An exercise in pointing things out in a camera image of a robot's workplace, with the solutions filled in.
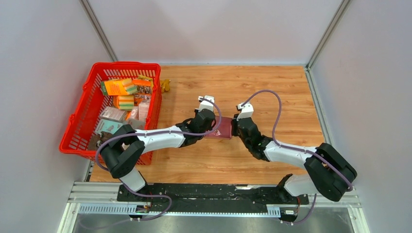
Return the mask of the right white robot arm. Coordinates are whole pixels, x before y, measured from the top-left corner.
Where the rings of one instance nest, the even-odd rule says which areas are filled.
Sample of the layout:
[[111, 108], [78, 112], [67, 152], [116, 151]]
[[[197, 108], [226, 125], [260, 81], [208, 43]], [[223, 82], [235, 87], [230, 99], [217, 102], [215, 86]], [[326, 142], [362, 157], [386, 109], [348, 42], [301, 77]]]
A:
[[248, 151], [258, 160], [282, 162], [307, 171], [307, 175], [287, 175], [279, 183], [277, 197], [283, 203], [290, 203], [302, 194], [321, 194], [338, 202], [353, 189], [356, 170], [330, 144], [317, 147], [303, 147], [287, 143], [276, 143], [263, 135], [253, 120], [232, 118], [232, 135], [241, 139]]

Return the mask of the pink paper box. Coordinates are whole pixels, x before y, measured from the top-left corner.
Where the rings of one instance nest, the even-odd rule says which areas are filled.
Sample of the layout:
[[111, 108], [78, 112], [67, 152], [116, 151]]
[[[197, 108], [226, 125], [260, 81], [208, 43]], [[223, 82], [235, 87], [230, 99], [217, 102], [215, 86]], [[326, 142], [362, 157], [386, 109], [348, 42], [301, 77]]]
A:
[[222, 117], [221, 124], [212, 133], [207, 134], [206, 138], [213, 139], [231, 139], [232, 137], [232, 119], [230, 117]]

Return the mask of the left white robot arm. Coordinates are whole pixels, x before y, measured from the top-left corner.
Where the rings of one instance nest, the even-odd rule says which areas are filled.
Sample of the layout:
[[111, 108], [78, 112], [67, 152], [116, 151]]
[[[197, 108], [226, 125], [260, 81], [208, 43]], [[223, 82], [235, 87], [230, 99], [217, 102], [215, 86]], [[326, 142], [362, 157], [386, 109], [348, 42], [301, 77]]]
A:
[[130, 125], [121, 126], [97, 153], [114, 179], [129, 187], [136, 201], [148, 197], [149, 189], [141, 173], [135, 168], [141, 155], [165, 148], [182, 148], [201, 140], [216, 124], [215, 114], [203, 109], [195, 117], [174, 126], [158, 130], [134, 130]]

